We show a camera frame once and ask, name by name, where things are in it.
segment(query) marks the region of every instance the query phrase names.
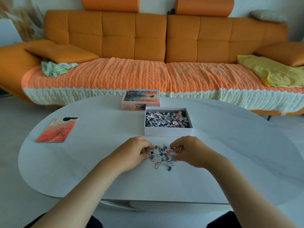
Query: hand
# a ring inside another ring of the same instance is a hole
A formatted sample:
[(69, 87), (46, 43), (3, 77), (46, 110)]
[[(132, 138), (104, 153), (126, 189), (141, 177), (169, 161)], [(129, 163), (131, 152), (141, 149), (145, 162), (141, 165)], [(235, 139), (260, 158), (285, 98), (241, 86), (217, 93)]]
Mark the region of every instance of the hand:
[(147, 152), (150, 149), (154, 149), (154, 145), (144, 137), (130, 138), (107, 158), (114, 161), (121, 172), (125, 172), (134, 169), (143, 160), (148, 159), (149, 155)]
[(184, 161), (197, 168), (206, 168), (214, 156), (219, 155), (213, 149), (205, 145), (197, 137), (181, 137), (170, 144), (178, 153), (174, 161)]

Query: right hand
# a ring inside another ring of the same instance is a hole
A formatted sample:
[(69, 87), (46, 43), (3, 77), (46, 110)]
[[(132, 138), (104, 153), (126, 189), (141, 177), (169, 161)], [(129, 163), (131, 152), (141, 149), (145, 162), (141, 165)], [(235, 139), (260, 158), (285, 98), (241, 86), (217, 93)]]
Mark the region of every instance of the right hand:
[(184, 161), (197, 168), (207, 168), (215, 156), (220, 155), (197, 137), (181, 137), (170, 144), (178, 153), (174, 161)]

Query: orange sofa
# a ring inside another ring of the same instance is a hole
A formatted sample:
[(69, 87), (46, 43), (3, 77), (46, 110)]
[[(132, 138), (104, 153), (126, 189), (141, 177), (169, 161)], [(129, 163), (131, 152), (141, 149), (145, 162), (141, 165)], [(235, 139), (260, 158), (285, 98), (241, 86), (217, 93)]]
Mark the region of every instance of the orange sofa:
[(248, 18), (50, 10), (44, 38), (100, 58), (55, 79), (42, 74), (29, 45), (0, 49), (0, 88), (37, 104), (65, 105), (125, 88), (159, 89), (162, 96), (227, 101), (261, 115), (304, 113), (303, 88), (266, 87), (236, 64), (262, 45), (287, 40), (287, 26)]

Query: white oval table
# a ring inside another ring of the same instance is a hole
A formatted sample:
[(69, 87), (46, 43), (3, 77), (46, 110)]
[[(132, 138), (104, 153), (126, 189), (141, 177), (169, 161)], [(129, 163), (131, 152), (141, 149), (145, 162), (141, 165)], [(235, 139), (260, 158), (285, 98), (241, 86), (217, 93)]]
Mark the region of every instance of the white oval table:
[[(19, 170), (36, 191), (62, 198), (104, 157), (130, 137), (144, 135), (144, 112), (121, 111), (121, 96), (87, 98), (43, 119), (19, 153)], [(278, 205), (304, 189), (304, 160), (294, 144), (271, 122), (235, 105), (209, 99), (161, 98), (164, 107), (186, 107), (193, 136), (228, 157), (272, 203)], [(55, 118), (79, 117), (63, 143), (35, 143)], [(146, 137), (154, 145), (174, 137)], [(102, 200), (228, 204), (205, 169), (177, 162), (172, 171), (146, 160), (121, 174)]]

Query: white floor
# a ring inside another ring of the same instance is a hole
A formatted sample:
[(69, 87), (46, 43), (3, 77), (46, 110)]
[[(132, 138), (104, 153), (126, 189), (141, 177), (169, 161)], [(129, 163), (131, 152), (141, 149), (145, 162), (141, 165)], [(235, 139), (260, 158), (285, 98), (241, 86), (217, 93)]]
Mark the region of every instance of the white floor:
[[(0, 98), (0, 227), (24, 227), (37, 216), (47, 212), (58, 199), (31, 189), (18, 170), (20, 146), (32, 128), (52, 109), (26, 103), (15, 97)], [(300, 150), (304, 157), (304, 117), (272, 117), (278, 126)], [(304, 228), (304, 192), (279, 208), (298, 227)], [(211, 213), (129, 212), (98, 206), (94, 212), (107, 227), (206, 227), (226, 211)]]

